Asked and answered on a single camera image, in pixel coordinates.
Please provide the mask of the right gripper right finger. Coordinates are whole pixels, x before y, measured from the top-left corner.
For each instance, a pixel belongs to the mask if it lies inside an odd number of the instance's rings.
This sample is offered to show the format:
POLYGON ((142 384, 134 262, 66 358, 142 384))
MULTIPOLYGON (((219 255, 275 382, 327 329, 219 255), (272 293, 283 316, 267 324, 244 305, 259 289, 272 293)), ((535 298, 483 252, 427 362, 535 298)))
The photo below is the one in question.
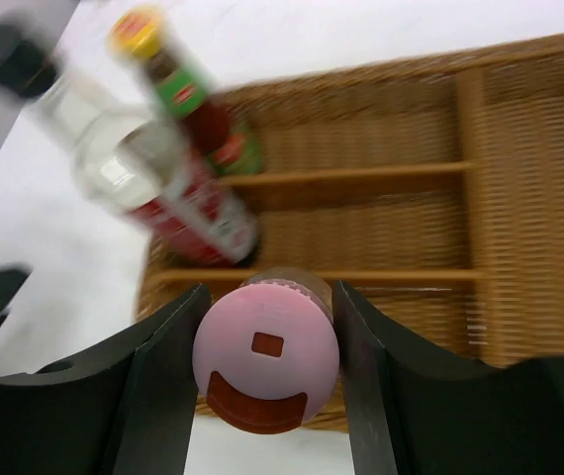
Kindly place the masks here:
POLYGON ((333 287, 358 474, 564 474, 564 355, 459 356, 333 287))

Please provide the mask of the green red sauce bottle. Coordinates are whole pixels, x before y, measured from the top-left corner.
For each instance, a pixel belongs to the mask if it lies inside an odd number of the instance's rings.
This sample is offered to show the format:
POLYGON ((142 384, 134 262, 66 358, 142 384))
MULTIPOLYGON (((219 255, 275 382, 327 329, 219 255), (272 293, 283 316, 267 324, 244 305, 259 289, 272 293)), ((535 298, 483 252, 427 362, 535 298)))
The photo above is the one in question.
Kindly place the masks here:
POLYGON ((156 8, 130 9, 111 29, 110 42, 138 65, 158 105, 217 174, 251 175, 263 170, 249 125, 231 117, 191 62, 170 44, 156 8))

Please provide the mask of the clear bottle black cap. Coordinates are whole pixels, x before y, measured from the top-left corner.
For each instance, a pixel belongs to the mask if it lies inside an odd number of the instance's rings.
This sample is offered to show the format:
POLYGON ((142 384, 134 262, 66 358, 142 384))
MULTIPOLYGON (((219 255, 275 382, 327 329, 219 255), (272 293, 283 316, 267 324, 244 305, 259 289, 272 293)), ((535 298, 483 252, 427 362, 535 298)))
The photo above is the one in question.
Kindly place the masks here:
POLYGON ((73 153, 90 201, 154 232, 193 265, 254 261, 256 218, 176 128, 119 101, 17 20, 0 20, 0 89, 73 153))

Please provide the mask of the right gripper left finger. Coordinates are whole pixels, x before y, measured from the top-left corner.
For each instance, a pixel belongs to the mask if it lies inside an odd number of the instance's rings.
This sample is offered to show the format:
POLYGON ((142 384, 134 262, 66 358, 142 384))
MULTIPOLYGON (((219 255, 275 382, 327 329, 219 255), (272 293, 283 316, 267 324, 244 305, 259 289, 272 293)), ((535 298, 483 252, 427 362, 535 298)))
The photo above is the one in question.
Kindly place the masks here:
POLYGON ((197 400, 197 285, 37 373, 0 377, 0 474, 181 474, 197 400))

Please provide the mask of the spice jar pink lid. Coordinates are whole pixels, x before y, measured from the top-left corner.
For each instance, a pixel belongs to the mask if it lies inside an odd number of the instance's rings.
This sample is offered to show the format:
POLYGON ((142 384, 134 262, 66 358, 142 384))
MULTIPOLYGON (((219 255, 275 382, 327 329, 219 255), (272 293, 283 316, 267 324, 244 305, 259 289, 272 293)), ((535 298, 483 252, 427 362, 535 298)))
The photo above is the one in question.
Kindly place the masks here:
POLYGON ((309 422, 339 372, 330 285, 293 267, 255 274, 204 316, 192 365, 200 395, 235 428, 278 434, 309 422))

